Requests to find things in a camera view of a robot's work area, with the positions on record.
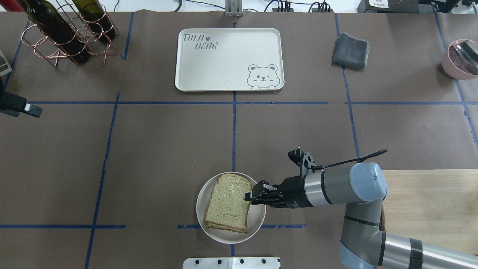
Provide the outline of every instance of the round plate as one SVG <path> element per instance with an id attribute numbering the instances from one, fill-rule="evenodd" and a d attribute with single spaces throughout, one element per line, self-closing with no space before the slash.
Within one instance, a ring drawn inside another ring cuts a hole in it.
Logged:
<path id="1" fill-rule="evenodd" d="M 201 228 L 203 228 L 203 231 L 210 238 L 224 244 L 237 244 L 246 241 L 254 234 L 256 234 L 257 231 L 259 231 L 266 216 L 266 206 L 263 204 L 250 205 L 249 213 L 247 215 L 247 234 L 206 228 L 206 223 L 204 222 L 204 215 L 206 214 L 207 206 L 209 205 L 209 199 L 211 198 L 212 189 L 214 188 L 214 184 L 216 183 L 219 176 L 228 173 L 240 175 L 245 179 L 248 179 L 253 186 L 256 184 L 256 182 L 251 177 L 237 172 L 224 172 L 213 176 L 210 180 L 206 182 L 206 184 L 204 184 L 201 191 L 199 192 L 199 195 L 197 196 L 196 215 L 197 220 L 201 225 Z"/>

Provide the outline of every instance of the green glass bottle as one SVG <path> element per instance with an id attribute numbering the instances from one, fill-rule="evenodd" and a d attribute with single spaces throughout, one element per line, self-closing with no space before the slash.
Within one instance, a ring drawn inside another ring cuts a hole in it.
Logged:
<path id="1" fill-rule="evenodd" d="M 73 3 L 78 8 L 85 20 L 99 24 L 90 23 L 89 27 L 91 31 L 93 31 L 95 34 L 99 34 L 101 32 L 101 28 L 103 28 L 103 31 L 105 31 L 110 40 L 115 38 L 116 31 L 113 28 L 113 24 L 105 15 L 98 0 L 73 0 Z M 100 37 L 99 40 L 103 43 L 108 42 L 108 39 L 104 36 Z"/>
<path id="2" fill-rule="evenodd" d="M 88 61 L 90 55 L 85 44 L 76 39 L 75 31 L 52 4 L 45 0 L 17 0 L 17 2 L 44 34 L 53 42 L 63 44 L 60 49 L 71 55 L 71 60 L 79 64 Z"/>

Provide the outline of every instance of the bear drawing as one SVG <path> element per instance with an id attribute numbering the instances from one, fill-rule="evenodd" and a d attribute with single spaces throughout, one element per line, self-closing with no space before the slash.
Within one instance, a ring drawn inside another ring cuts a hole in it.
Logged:
<path id="1" fill-rule="evenodd" d="M 252 89 L 277 89 L 281 80 L 277 75 L 277 66 L 269 65 L 267 67 L 249 66 L 249 78 L 247 84 Z"/>

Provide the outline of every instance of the pink bowl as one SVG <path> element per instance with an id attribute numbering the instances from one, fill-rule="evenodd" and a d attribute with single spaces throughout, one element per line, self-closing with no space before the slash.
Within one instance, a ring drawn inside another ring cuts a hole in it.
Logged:
<path id="1" fill-rule="evenodd" d="M 465 42 L 468 40 L 469 39 L 458 39 L 453 41 L 450 44 L 450 46 L 448 46 L 445 53 L 443 53 L 443 57 L 442 57 L 443 70 L 452 78 L 463 79 L 463 80 L 478 78 L 478 75 L 468 72 L 467 68 L 461 62 L 458 52 L 456 52 L 455 48 L 453 48 L 453 45 L 456 45 L 458 43 Z"/>

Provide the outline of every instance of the gray cloth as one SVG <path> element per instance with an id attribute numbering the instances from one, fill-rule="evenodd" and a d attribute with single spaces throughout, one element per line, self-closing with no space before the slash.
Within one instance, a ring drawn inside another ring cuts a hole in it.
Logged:
<path id="1" fill-rule="evenodd" d="M 332 62 L 356 69 L 364 69 L 369 57 L 369 43 L 348 33 L 341 33 L 335 41 Z"/>

